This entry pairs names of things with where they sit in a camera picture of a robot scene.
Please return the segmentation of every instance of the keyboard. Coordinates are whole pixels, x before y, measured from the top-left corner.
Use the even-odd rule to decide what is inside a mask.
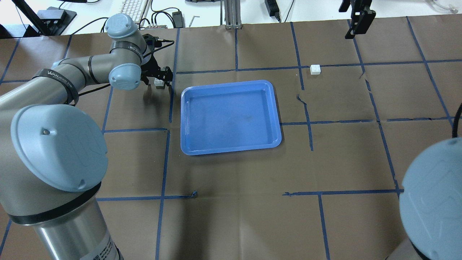
[[[130,16],[135,23],[139,24],[143,18],[147,3],[148,0],[122,0],[120,13]]]

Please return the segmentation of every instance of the tray rim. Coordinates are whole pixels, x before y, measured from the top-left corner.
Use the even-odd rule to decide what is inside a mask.
[[[237,146],[237,147],[229,147],[229,148],[218,148],[218,149],[204,149],[204,150],[189,150],[186,148],[185,144],[185,136],[186,136],[186,125],[184,123],[183,115],[186,115],[185,111],[185,94],[189,91],[193,90],[201,90],[201,89],[208,89],[208,88],[222,88],[227,85],[235,85],[237,83],[241,83],[242,85],[246,84],[255,84],[255,83],[263,83],[267,86],[267,89],[270,94],[270,98],[267,98],[268,102],[268,111],[271,113],[272,111],[276,115],[276,122],[278,124],[278,128],[276,128],[276,140],[272,143],[265,143],[265,144],[254,144],[248,146]],[[229,82],[229,83],[220,83],[220,84],[210,84],[210,85],[201,85],[201,86],[192,86],[187,87],[181,93],[181,110],[180,110],[180,146],[181,150],[186,155],[208,155],[208,154],[218,154],[218,153],[227,153],[227,152],[237,152],[237,151],[246,151],[246,150],[256,150],[256,149],[267,149],[267,148],[275,148],[280,145],[282,142],[282,133],[281,133],[281,126],[279,120],[279,110],[276,103],[276,95],[274,93],[274,87],[271,82],[267,80],[249,80],[249,81],[239,81],[239,82]],[[272,124],[273,118],[270,117],[269,123]]]

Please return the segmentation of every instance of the power adapter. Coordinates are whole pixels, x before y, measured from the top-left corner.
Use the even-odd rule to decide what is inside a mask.
[[[279,6],[276,0],[265,0],[266,9],[268,9],[269,16],[276,17],[278,22],[281,22],[281,17],[279,15]]]
[[[184,18],[181,11],[172,13],[173,22],[175,22],[175,28],[184,28]]]

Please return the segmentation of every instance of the white desk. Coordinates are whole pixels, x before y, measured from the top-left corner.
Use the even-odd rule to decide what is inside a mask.
[[[194,15],[192,27],[216,26],[220,24],[220,2],[192,3],[185,0],[153,0],[154,9],[161,10],[167,7],[179,8],[185,17],[185,25],[188,26]],[[462,0],[438,0],[441,5],[452,4],[462,9]],[[77,12],[77,17],[72,21],[64,34],[71,34],[86,23],[99,18],[109,17],[120,10],[121,0],[100,0],[95,4],[65,3],[62,8]],[[281,18],[284,20],[292,0],[278,0]],[[49,6],[58,7],[62,2],[58,0],[28,0],[27,3],[34,11],[43,10]],[[316,21],[347,19],[350,13],[339,13],[340,0],[295,0],[288,21]],[[377,17],[399,17],[448,14],[449,11],[430,4],[426,0],[373,0],[371,9],[377,12]],[[152,11],[147,12],[151,19]],[[264,0],[241,0],[241,19],[243,24],[276,23],[276,19],[269,17]],[[23,15],[26,24],[30,22]],[[0,24],[20,24],[14,4],[9,0],[0,0]],[[95,22],[79,33],[99,32],[104,20]],[[158,25],[172,27],[171,22],[162,14],[158,15]]]

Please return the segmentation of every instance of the blue tray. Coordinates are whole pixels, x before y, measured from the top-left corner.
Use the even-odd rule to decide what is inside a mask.
[[[281,129],[266,80],[188,87],[181,94],[181,150],[187,155],[274,148]]]

